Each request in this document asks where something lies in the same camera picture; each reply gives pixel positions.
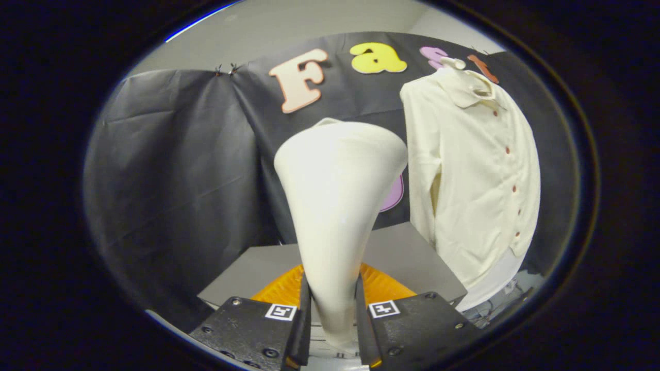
yellow letter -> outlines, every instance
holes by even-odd
[[[325,61],[326,59],[328,59],[328,53],[320,49],[314,49],[277,65],[268,72],[270,76],[277,78],[282,88],[284,94],[282,112],[290,114],[321,98],[321,91],[310,89],[307,86],[307,80],[311,80],[315,84],[320,84],[323,81],[323,71],[316,62]],[[307,62],[307,64],[301,71],[298,65],[304,62]]]
[[[403,72],[408,64],[399,59],[397,52],[389,45],[379,42],[365,42],[350,49],[353,58],[351,65],[359,73]]]

orange letter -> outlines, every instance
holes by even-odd
[[[314,49],[277,65],[268,72],[270,76],[277,78],[282,88],[284,94],[282,112],[290,114],[321,98],[319,89],[310,90],[307,86],[307,80],[311,80],[315,84],[320,84],[323,81],[323,71],[316,62],[325,61],[326,59],[328,59],[328,53],[320,49]],[[304,62],[307,62],[307,64],[305,64],[305,69],[301,71],[298,65]]]
[[[490,73],[490,71],[487,68],[488,66],[484,62],[482,62],[479,58],[477,58],[476,55],[474,55],[474,54],[468,55],[467,59],[470,59],[471,61],[475,62],[477,67],[479,67],[479,70],[481,71],[481,73],[483,73],[484,76],[488,77],[488,80],[491,80],[493,83],[496,83],[496,84],[500,83],[500,81],[497,79],[497,77],[495,77],[492,73]]]

black fabric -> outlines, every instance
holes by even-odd
[[[155,71],[123,81],[84,169],[99,252],[140,305],[182,329],[196,294],[248,246],[272,244],[255,139],[229,77]]]
[[[354,55],[349,50],[365,42],[391,46],[408,67],[400,73],[384,71],[363,74],[355,71],[351,66]],[[234,76],[234,88],[257,137],[265,187],[284,243],[295,243],[296,233],[286,195],[273,167],[273,159],[279,147],[294,134],[326,117],[382,126],[405,141],[405,117],[399,91],[403,84],[435,71],[428,59],[420,53],[420,48],[424,46],[440,48],[450,57],[466,61],[465,69],[477,72],[479,69],[467,56],[475,54],[482,60],[484,57],[484,54],[470,48],[425,36],[395,32],[354,32],[308,40],[279,53],[250,61],[238,70]],[[276,78],[269,76],[269,71],[316,48],[328,53],[328,59],[319,62],[324,79],[321,84],[308,84],[310,88],[321,91],[321,98],[309,106],[285,114],[281,109],[284,96],[280,84]],[[402,200],[394,208],[378,215],[374,229],[410,220],[407,169],[403,181]]]

shirt sleeve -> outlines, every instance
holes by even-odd
[[[424,83],[421,80],[404,84],[400,95],[408,141],[411,224],[427,242],[435,246],[431,188],[442,167],[440,130],[438,114],[433,110],[433,99],[425,94]]]

white wall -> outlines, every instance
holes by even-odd
[[[309,38],[359,31],[406,32],[428,10],[412,0],[245,0],[155,49],[129,75],[245,63]]]
[[[405,32],[446,40],[480,52],[504,51],[502,46],[467,23],[435,9],[425,11],[417,22]]]

